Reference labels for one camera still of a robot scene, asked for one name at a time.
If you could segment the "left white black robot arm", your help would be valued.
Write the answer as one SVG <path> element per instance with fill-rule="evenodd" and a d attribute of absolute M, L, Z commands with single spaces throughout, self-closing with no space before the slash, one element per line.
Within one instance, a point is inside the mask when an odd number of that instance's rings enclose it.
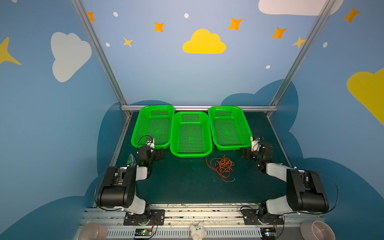
<path fill-rule="evenodd" d="M 109 167 L 100 187 L 95 190 L 95 203 L 105 211 L 121 209 L 130 215 L 149 215 L 149 205 L 137 195 L 138 181 L 146 180 L 153 170 L 153 163 L 165 158 L 164 149 L 142 146 L 138 155 L 129 156 L 127 166 Z"/>

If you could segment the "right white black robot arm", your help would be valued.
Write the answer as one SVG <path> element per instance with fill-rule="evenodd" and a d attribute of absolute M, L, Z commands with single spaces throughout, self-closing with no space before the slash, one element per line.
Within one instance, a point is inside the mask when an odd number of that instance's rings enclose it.
<path fill-rule="evenodd" d="M 256 216 L 261 224 L 267 225 L 284 214 L 304 212 L 321 215 L 330 210 L 330 202 L 317 172 L 274 163 L 272 146 L 263 146 L 259 141 L 253 141 L 250 147 L 241 148 L 240 151 L 241 157 L 255 161 L 263 174 L 286 183 L 284 196 L 260 203 Z"/>

